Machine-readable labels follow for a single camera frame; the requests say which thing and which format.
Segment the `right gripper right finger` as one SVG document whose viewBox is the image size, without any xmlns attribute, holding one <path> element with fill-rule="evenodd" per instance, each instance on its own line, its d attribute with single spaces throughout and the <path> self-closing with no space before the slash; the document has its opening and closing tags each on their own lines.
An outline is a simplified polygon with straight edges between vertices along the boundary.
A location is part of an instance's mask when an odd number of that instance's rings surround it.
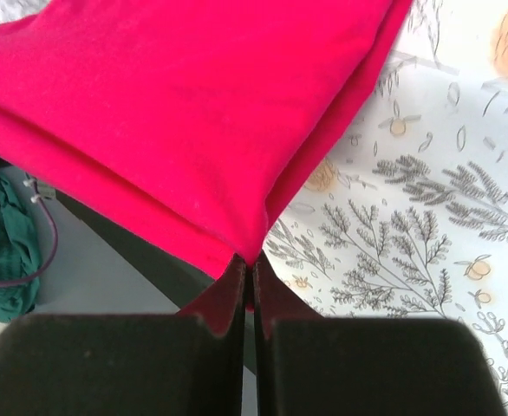
<svg viewBox="0 0 508 416">
<path fill-rule="evenodd" d="M 262 415 L 502 415 L 470 330 L 447 319 L 328 318 L 252 270 Z"/>
</svg>

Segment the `teal cloth bottom corner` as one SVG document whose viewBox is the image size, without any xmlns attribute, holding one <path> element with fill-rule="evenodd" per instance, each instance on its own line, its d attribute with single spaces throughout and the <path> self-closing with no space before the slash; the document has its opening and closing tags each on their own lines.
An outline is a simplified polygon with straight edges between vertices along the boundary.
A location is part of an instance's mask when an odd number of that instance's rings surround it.
<svg viewBox="0 0 508 416">
<path fill-rule="evenodd" d="M 26 277 L 41 266 L 34 220 L 11 183 L 0 176 L 0 282 Z M 0 288 L 0 322 L 29 313 L 35 307 L 39 287 L 40 282 L 34 279 Z"/>
</svg>

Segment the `magenta t shirt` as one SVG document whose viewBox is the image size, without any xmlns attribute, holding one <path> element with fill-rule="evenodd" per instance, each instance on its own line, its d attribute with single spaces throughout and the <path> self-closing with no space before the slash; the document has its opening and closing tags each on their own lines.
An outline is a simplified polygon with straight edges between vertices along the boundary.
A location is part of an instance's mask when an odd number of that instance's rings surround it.
<svg viewBox="0 0 508 416">
<path fill-rule="evenodd" d="M 374 90 L 408 1 L 53 1 L 0 24 L 0 157 L 221 276 Z"/>
</svg>

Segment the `floral table mat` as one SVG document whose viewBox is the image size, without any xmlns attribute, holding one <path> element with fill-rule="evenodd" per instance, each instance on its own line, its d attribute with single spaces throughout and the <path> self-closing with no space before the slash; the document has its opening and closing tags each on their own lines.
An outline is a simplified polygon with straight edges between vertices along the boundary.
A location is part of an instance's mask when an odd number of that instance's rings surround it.
<svg viewBox="0 0 508 416">
<path fill-rule="evenodd" d="M 0 1 L 0 24 L 53 1 Z M 374 90 L 266 235 L 328 317 L 446 318 L 508 412 L 508 1 L 408 1 Z"/>
</svg>

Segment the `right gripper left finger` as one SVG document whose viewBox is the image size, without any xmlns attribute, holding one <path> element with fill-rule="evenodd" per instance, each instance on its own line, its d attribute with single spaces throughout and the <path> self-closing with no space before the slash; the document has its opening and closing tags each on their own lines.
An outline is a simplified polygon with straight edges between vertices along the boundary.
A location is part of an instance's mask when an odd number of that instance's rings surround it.
<svg viewBox="0 0 508 416">
<path fill-rule="evenodd" d="M 0 415 L 238 415 L 246 266 L 173 315 L 21 317 L 0 334 Z"/>
</svg>

